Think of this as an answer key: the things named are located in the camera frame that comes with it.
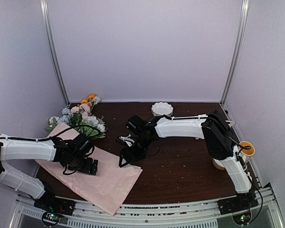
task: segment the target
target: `flower bouquet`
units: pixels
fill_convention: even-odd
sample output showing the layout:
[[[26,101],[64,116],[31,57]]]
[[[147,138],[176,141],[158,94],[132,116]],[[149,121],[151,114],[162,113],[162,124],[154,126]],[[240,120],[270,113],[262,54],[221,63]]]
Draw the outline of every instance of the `flower bouquet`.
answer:
[[[100,102],[100,97],[96,94],[89,94],[86,99],[81,100],[81,104],[69,109],[62,109],[62,117],[52,116],[48,120],[46,131],[51,132],[60,122],[64,122],[70,127],[78,125],[89,125],[75,128],[79,133],[85,134],[91,139],[101,139],[105,137],[105,123],[102,118],[97,118],[92,114],[95,105]]]

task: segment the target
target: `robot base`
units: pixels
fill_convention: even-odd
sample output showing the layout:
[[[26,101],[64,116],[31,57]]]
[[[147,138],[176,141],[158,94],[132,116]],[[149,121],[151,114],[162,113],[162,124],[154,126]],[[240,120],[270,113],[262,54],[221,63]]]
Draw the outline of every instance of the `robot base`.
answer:
[[[258,201],[255,193],[238,194],[236,197],[221,199],[218,201],[219,211],[221,215],[235,213],[242,210],[247,210],[256,207]]]
[[[41,208],[47,212],[55,213],[57,215],[73,215],[75,202],[72,200],[55,197],[49,204],[42,200],[35,200],[34,207]]]

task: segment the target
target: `blue flower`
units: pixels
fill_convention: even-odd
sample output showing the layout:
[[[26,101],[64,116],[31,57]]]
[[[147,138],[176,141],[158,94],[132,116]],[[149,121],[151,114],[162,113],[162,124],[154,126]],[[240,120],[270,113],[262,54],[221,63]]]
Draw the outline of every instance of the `blue flower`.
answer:
[[[70,117],[68,115],[63,115],[59,120],[61,122],[64,122],[65,124],[68,124],[68,125],[70,123]]]
[[[68,108],[62,109],[62,115],[70,115],[71,111]]]

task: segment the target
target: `orange flower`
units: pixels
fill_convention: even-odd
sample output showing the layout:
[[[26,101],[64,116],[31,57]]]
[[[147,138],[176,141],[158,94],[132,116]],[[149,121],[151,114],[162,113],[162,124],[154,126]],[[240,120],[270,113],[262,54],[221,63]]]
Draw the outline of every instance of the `orange flower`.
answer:
[[[89,101],[89,100],[94,99],[95,97],[96,97],[96,94],[91,93],[91,94],[89,94],[89,96],[87,96],[87,99]]]
[[[87,99],[82,99],[80,103],[90,105],[90,103]]]

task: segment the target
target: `small cup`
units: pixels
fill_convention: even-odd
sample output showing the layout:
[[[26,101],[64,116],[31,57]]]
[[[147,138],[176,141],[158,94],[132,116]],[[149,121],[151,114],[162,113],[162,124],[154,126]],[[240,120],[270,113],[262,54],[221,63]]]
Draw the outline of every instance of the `small cup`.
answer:
[[[250,157],[255,154],[255,148],[250,142],[247,142],[247,141],[241,141],[239,144],[241,146],[250,146],[251,147],[249,150],[245,150],[245,149],[241,150],[240,156],[243,157],[243,159],[245,161],[245,165],[246,165],[248,163],[248,161],[250,160]]]

